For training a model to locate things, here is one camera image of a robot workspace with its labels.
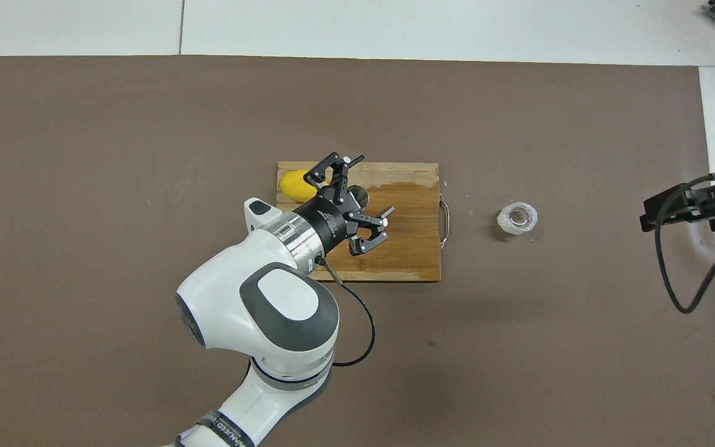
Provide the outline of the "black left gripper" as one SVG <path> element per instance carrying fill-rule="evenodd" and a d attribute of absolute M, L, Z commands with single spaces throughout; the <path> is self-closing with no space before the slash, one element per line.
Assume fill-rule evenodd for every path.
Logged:
<path fill-rule="evenodd" d="M 365 255 L 388 240 L 386 226 L 395 206 L 388 207 L 378 216 L 364 214 L 361 209 L 365 207 L 365 189 L 361 186 L 348 187 L 349 169 L 364 158 L 364 155 L 359 155 L 352 160 L 332 152 L 304 173 L 304 181 L 313 186 L 316 193 L 298 206 L 297 214 L 316 231 L 323 246 L 321 256 L 327 256 L 346 238 L 352 257 Z M 332 175 L 330 182 L 325 184 L 327 169 L 332 170 Z M 370 237 L 360 237 L 358 230 L 361 228 L 368 229 Z"/>

